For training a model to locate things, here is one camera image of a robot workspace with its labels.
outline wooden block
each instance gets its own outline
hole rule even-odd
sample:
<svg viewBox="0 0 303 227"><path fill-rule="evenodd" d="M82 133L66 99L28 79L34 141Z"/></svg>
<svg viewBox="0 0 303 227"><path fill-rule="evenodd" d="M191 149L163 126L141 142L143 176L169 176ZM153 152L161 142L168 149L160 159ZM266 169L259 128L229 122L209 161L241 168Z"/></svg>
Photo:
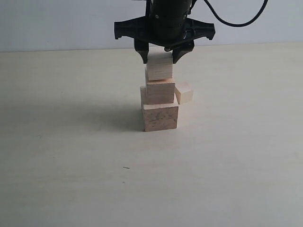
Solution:
<svg viewBox="0 0 303 227"><path fill-rule="evenodd" d="M178 123L178 102L171 104L146 104L146 87L140 87L141 107L145 131L175 129Z"/></svg>
<svg viewBox="0 0 303 227"><path fill-rule="evenodd" d="M179 104L193 100L194 91L187 82L177 83L175 86L175 93Z"/></svg>
<svg viewBox="0 0 303 227"><path fill-rule="evenodd" d="M174 102L175 80L173 78L148 80L146 76L145 79L147 104L166 104Z"/></svg>
<svg viewBox="0 0 303 227"><path fill-rule="evenodd" d="M162 48L151 48L147 56L145 73L148 80L159 80L172 78L173 57L170 52Z"/></svg>

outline robotic arm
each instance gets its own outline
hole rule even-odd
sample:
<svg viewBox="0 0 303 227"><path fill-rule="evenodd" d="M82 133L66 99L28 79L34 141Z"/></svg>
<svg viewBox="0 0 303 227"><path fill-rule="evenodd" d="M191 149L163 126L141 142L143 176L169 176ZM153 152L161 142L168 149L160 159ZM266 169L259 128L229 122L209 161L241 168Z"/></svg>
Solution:
<svg viewBox="0 0 303 227"><path fill-rule="evenodd" d="M147 63L149 43L163 46L167 52L172 51L173 63L186 53L193 51L194 40L206 37L212 40L215 34L214 24L188 18L197 0L146 0L144 17L123 22L115 22L115 38L128 36L134 39L134 48ZM244 24L231 24L221 19L208 2L204 0L214 16L228 26L243 27L253 23L263 12L268 0L258 14Z"/></svg>

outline small wooden cube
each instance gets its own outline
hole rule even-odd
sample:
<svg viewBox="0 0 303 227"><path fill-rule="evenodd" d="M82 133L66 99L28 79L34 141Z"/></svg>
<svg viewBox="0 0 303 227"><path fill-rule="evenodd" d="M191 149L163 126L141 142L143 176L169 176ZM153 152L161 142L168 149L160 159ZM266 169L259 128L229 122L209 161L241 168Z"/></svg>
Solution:
<svg viewBox="0 0 303 227"><path fill-rule="evenodd" d="M145 73L148 80L169 79L173 75L173 56L159 47L151 48Z"/></svg>
<svg viewBox="0 0 303 227"><path fill-rule="evenodd" d="M175 86L175 93L179 104L193 100L194 90L187 82L177 83Z"/></svg>
<svg viewBox="0 0 303 227"><path fill-rule="evenodd" d="M148 105L146 103L146 87L140 87L141 108L145 131L175 129L178 124L178 102L171 104Z"/></svg>
<svg viewBox="0 0 303 227"><path fill-rule="evenodd" d="M175 80L173 78L148 80L146 76L145 79L147 104L166 104L174 102Z"/></svg>

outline block tower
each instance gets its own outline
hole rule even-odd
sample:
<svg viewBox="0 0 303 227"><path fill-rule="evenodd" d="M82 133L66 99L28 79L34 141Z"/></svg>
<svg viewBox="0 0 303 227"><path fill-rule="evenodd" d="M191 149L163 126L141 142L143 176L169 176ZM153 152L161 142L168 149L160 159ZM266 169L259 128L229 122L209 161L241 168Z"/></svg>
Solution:
<svg viewBox="0 0 303 227"><path fill-rule="evenodd" d="M150 49L145 82L145 86L140 87L145 131L175 129L179 106L171 53L160 48Z"/></svg>

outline white wall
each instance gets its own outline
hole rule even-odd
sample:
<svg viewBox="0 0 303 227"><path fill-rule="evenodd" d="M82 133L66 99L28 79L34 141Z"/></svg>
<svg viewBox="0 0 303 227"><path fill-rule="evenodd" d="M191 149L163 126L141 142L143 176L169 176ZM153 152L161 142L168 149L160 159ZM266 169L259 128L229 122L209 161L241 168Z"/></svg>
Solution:
<svg viewBox="0 0 303 227"><path fill-rule="evenodd" d="M250 20L263 0L210 0L218 14L233 23ZM144 15L145 2L132 0L1 0L0 52L107 49L132 47L114 38L114 22ZM213 41L196 45L303 41L303 1L270 0L253 25L222 25L199 0L191 18L215 23Z"/></svg>

